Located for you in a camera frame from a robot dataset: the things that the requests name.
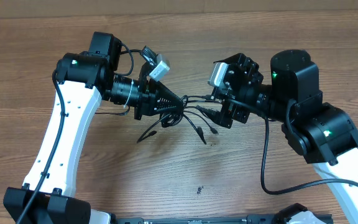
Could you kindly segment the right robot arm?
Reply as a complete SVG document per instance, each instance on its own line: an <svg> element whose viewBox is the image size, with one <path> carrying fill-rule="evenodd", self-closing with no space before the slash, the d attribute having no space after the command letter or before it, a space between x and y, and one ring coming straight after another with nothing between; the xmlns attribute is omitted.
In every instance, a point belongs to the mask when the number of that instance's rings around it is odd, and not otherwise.
<svg viewBox="0 0 358 224"><path fill-rule="evenodd" d="M288 145L311 164L319 180L282 190L283 194L327 185L350 223L358 223L358 129L342 109L323 101L319 69L304 50L284 50L270 60L271 84L242 53L217 60L208 80L219 111L206 109L215 124L230 128L256 114L279 121Z"/></svg>

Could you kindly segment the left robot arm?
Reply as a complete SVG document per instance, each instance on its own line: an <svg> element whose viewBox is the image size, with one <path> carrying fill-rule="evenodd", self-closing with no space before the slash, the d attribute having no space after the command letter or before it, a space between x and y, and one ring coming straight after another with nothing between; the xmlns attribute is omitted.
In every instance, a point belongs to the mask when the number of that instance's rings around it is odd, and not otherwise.
<svg viewBox="0 0 358 224"><path fill-rule="evenodd" d="M3 204L16 223L116 223L112 213L75 198L76 175L88 128L102 101L133 109L135 119L183 108L161 79L170 62L148 47L138 79L118 73L129 48L112 34L95 32L87 51L67 53L52 73L56 95L50 122L36 160L22 187L9 187Z"/></svg>

